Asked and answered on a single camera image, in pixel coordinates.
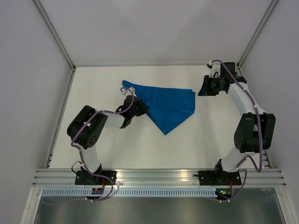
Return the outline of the blue cloth napkin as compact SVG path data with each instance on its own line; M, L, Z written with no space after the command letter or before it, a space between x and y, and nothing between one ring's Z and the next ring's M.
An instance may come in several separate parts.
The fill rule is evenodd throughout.
M147 115L167 135L195 112L195 92L191 89L162 88L122 81L148 107Z

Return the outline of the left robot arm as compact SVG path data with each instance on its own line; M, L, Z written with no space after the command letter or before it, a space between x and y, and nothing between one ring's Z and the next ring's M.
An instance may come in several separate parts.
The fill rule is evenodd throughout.
M67 135L71 138L71 146L79 151L81 168L76 172L75 184L97 185L108 183L115 177L105 174L97 156L96 143L103 128L113 127L124 129L131 124L134 117L140 117L148 112L149 107L137 96L129 95L123 105L115 112L98 111L86 105L78 113L67 128Z

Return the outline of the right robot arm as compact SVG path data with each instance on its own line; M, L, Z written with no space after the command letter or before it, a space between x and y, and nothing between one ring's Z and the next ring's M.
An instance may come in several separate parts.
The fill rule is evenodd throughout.
M214 167L213 178L225 184L230 176L240 172L240 166L250 159L256 172L263 169L263 151L271 146L275 115L267 113L253 98L247 80L238 76L235 63L212 60L207 64L209 75L204 76L198 96L217 96L221 91L235 103L241 118L234 133L234 146Z

